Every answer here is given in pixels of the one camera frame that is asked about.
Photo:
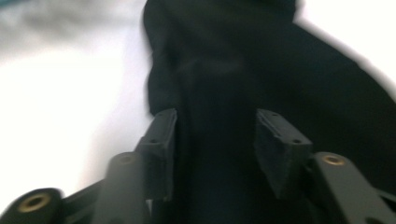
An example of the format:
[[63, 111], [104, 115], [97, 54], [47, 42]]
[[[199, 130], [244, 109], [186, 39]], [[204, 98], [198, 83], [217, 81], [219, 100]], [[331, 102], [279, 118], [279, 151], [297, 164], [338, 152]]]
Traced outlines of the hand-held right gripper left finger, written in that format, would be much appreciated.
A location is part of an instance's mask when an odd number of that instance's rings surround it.
[[174, 108], [159, 112], [135, 150], [144, 157], [148, 200], [171, 201], [173, 198], [176, 126], [177, 111]]

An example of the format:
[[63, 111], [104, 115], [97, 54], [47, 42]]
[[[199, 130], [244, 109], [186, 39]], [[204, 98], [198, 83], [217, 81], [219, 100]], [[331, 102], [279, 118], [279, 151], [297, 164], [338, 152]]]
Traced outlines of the black pants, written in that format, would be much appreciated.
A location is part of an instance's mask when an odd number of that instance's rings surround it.
[[148, 0], [148, 103], [178, 114], [175, 195], [155, 224], [311, 224], [275, 198], [254, 155], [255, 114], [283, 116], [316, 150], [396, 194], [396, 102], [293, 21], [295, 0]]

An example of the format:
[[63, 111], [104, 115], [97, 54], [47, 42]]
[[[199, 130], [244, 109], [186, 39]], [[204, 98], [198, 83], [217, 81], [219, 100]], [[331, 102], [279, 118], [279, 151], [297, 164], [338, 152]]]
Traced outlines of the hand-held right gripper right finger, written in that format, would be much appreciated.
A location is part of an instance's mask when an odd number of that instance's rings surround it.
[[302, 196], [303, 168], [312, 147], [312, 142], [284, 117], [273, 111], [257, 110], [255, 155], [279, 200]]

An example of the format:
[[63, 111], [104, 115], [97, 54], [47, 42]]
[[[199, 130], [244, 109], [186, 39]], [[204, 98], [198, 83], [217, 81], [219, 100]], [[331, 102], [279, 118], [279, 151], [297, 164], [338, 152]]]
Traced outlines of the white table sheet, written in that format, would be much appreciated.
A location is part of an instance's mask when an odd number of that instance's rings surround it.
[[[147, 0], [0, 0], [0, 215], [99, 180], [149, 125]], [[396, 0], [297, 0], [298, 25], [396, 99]]]

